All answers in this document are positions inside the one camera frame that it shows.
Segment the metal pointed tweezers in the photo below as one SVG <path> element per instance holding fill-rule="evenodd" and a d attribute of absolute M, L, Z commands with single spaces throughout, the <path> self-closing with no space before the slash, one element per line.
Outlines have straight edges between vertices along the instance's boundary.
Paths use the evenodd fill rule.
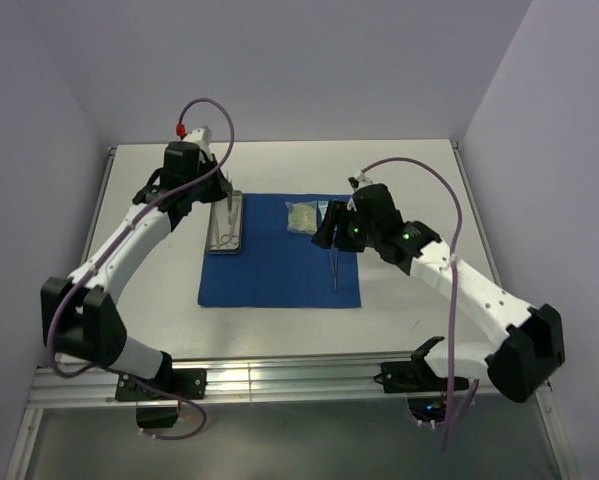
<path fill-rule="evenodd" d="M 229 178 L 228 174 L 224 175 L 224 185 L 223 190 L 226 193 L 226 209 L 227 209 L 227 217 L 228 223 L 231 224 L 232 220 L 230 219 L 233 209 L 233 185 Z"/>
<path fill-rule="evenodd" d="M 338 292 L 338 251 L 337 249 L 330 250 L 330 261 L 333 275 L 333 288 L 335 292 Z"/>

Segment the green printed glove packet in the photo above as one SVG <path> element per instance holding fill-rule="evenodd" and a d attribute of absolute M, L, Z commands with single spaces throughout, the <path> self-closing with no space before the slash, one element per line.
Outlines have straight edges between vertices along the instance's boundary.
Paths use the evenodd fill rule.
<path fill-rule="evenodd" d="M 291 233 L 313 235 L 316 233 L 318 204 L 309 202 L 286 202 L 287 230 Z"/>

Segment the metal instrument tray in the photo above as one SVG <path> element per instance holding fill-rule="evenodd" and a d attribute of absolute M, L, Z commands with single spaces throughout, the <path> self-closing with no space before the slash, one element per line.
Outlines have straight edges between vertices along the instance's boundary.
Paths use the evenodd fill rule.
<path fill-rule="evenodd" d="M 233 205 L 240 206 L 237 220 L 237 232 L 240 237 L 239 246 L 236 249 L 224 250 L 220 249 L 220 236 L 229 230 L 226 200 L 213 202 L 210 208 L 208 231 L 206 236 L 206 252 L 209 254 L 237 254 L 241 251 L 242 231 L 243 231 L 243 214 L 244 214 L 244 197 L 243 192 L 239 190 L 233 191 Z"/>

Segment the blue surgical cloth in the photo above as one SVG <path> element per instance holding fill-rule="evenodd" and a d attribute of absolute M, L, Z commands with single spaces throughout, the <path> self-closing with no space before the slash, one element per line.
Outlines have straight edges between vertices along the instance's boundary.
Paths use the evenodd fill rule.
<path fill-rule="evenodd" d="M 244 195 L 243 241 L 237 253 L 204 255 L 198 304 L 207 308 L 323 308 L 361 306 L 357 256 L 330 253 L 311 236 L 288 230 L 290 202 L 344 200 L 344 195 Z"/>

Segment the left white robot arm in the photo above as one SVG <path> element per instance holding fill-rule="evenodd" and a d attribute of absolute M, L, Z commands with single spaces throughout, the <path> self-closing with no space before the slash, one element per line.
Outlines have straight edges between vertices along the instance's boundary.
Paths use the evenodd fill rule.
<path fill-rule="evenodd" d="M 132 199 L 121 224 L 66 278 L 42 286 L 43 340 L 49 363 L 63 378 L 57 354 L 85 361 L 164 388 L 171 382 L 170 354 L 132 338 L 117 310 L 125 286 L 150 252 L 191 212 L 195 203 L 225 199 L 232 187 L 200 132 L 173 141 L 163 164 Z"/>

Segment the white teal gauze packet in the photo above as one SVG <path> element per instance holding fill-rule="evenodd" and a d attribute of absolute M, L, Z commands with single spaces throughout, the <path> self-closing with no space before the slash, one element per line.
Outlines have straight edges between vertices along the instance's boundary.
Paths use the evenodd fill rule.
<path fill-rule="evenodd" d="M 318 201 L 317 208 L 319 212 L 319 218 L 324 220 L 328 213 L 329 202 L 328 201 Z"/>

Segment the metal scissors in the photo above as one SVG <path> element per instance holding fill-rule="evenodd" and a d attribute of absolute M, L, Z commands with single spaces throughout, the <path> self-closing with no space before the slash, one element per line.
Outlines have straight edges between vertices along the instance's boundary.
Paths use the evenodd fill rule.
<path fill-rule="evenodd" d="M 238 204 L 233 205 L 233 209 L 229 213 L 228 224 L 229 230 L 227 233 L 220 236 L 220 249 L 232 250 L 239 246 L 240 237 L 237 232 L 237 220 L 239 215 L 240 206 Z"/>

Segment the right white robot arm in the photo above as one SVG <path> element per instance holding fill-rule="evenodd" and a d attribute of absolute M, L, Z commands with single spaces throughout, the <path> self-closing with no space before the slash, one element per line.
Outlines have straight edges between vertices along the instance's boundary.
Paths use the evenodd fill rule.
<path fill-rule="evenodd" d="M 387 393 L 466 390 L 472 380 L 487 380 L 507 399 L 523 403 L 565 361 L 555 308 L 515 297 L 458 259 L 433 229 L 404 220 L 383 184 L 357 187 L 347 201 L 329 201 L 312 242 L 347 253 L 373 249 L 453 302 L 487 337 L 466 344 L 430 338 L 395 372 L 383 369 L 379 378 Z"/>

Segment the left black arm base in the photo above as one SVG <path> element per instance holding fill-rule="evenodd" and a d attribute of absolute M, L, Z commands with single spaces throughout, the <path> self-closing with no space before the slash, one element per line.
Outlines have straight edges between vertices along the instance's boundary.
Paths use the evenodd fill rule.
<path fill-rule="evenodd" d="M 202 400 L 205 397 L 207 370 L 202 368 L 174 369 L 163 383 L 157 380 L 141 379 L 149 389 L 139 386 L 127 374 L 120 375 L 115 391 L 118 402 L 150 402 L 170 400 L 170 395 L 187 400 Z M 137 406 L 135 410 L 136 424 L 143 429 L 167 429 L 175 425 L 181 410 L 177 406 Z"/>

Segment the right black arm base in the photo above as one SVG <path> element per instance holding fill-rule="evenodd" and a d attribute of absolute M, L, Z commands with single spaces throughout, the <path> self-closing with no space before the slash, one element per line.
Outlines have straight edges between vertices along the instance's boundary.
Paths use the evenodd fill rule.
<path fill-rule="evenodd" d="M 413 417 L 423 422 L 440 422 L 447 405 L 448 379 L 438 377 L 423 360 L 383 362 L 373 381 L 385 394 L 423 394 L 408 401 Z"/>

